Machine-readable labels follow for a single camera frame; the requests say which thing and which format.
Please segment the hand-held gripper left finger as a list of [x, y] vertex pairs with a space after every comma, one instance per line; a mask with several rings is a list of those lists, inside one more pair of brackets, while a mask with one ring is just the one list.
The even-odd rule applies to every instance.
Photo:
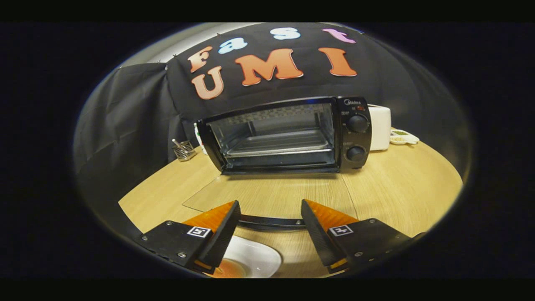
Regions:
[[240, 217], [235, 200], [183, 222], [164, 221], [135, 242], [174, 265], [211, 275], [220, 266]]

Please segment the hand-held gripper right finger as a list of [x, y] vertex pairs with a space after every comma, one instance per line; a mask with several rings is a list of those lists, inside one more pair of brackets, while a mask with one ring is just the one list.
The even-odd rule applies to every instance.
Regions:
[[359, 220], [308, 199], [301, 202], [301, 216], [329, 274], [367, 270], [425, 234], [410, 237], [379, 219]]

